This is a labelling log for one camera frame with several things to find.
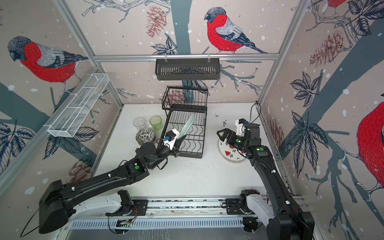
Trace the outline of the white patterned plate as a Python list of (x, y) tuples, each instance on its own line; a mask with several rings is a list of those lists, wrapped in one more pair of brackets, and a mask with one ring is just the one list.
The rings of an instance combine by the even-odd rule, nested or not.
[(218, 150), (221, 156), (228, 162), (241, 163), (246, 160), (245, 157), (238, 153), (237, 149), (221, 140), (218, 140)]

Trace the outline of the pink floral bowl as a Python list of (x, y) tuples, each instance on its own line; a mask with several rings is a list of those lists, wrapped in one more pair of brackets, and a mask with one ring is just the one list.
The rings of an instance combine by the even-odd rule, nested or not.
[(145, 143), (154, 143), (156, 141), (156, 133), (149, 128), (141, 129), (136, 134), (136, 141), (140, 146)]

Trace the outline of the pale green plate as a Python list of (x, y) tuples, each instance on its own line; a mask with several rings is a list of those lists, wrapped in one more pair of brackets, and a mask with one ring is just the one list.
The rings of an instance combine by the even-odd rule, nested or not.
[(192, 127), (192, 125), (194, 124), (194, 120), (195, 120), (195, 114), (192, 113), (191, 116), (189, 117), (189, 119), (187, 120), (187, 122), (185, 123), (184, 127), (183, 127), (182, 130), (180, 131), (179, 137), (182, 137), (182, 136), (188, 134), (189, 129), (190, 129), (190, 128)]

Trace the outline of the green glass tumbler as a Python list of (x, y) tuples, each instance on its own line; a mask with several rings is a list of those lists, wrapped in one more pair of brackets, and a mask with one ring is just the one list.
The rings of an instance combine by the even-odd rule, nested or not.
[(163, 121), (162, 121), (162, 117), (160, 116), (151, 117), (150, 124), (155, 131), (160, 131), (163, 129)]

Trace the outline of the clear plastic cup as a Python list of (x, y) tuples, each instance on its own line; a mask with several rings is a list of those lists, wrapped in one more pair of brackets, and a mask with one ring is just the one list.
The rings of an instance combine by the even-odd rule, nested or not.
[(138, 117), (133, 121), (134, 127), (140, 131), (142, 129), (145, 129), (147, 127), (147, 121), (143, 117)]

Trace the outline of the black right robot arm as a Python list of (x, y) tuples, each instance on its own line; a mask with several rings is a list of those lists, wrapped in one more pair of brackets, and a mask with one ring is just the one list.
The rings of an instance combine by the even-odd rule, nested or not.
[(259, 174), (270, 202), (255, 190), (243, 190), (239, 196), (241, 210), (253, 212), (267, 230), (269, 240), (312, 240), (315, 221), (295, 201), (280, 174), (269, 148), (262, 145), (260, 126), (247, 121), (237, 124), (237, 130), (217, 131), (221, 141), (244, 154)]

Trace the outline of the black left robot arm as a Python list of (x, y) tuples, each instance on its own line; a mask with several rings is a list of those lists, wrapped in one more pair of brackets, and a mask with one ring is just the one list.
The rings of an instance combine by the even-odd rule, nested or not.
[(158, 147), (145, 143), (136, 149), (136, 155), (129, 161), (123, 160), (119, 166), (107, 173), (69, 184), (61, 180), (49, 184), (39, 200), (39, 225), (36, 230), (47, 234), (60, 229), (76, 213), (75, 206), (112, 189), (132, 185), (149, 176), (150, 171), (170, 155), (177, 157), (185, 137), (165, 138)]

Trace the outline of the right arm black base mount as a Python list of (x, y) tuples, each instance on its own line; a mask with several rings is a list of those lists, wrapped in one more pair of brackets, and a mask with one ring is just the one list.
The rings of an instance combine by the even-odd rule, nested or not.
[(260, 192), (254, 189), (242, 190), (237, 198), (227, 198), (222, 208), (225, 208), (228, 215), (254, 215), (247, 206), (247, 196), (257, 194)]

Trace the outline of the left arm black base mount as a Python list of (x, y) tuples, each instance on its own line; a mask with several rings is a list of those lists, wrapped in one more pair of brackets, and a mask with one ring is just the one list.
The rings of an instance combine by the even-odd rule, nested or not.
[(132, 200), (127, 190), (120, 190), (117, 194), (121, 198), (121, 204), (114, 212), (106, 213), (107, 217), (145, 216), (148, 200)]

